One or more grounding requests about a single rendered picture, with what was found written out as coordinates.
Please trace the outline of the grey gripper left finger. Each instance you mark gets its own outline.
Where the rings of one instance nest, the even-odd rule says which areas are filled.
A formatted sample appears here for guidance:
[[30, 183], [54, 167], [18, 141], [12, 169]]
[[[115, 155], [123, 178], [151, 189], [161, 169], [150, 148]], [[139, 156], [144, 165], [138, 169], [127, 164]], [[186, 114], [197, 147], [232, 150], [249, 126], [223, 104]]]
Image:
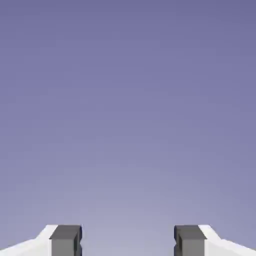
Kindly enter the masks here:
[[0, 256], [83, 256], [78, 224], [48, 224], [33, 239], [0, 250]]

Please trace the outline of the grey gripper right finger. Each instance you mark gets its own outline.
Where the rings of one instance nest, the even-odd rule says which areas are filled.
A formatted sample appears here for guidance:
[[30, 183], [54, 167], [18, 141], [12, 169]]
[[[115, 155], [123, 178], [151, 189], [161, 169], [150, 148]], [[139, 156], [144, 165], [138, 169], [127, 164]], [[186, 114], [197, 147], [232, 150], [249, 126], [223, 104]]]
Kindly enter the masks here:
[[175, 225], [173, 256], [256, 256], [256, 249], [222, 239], [208, 224]]

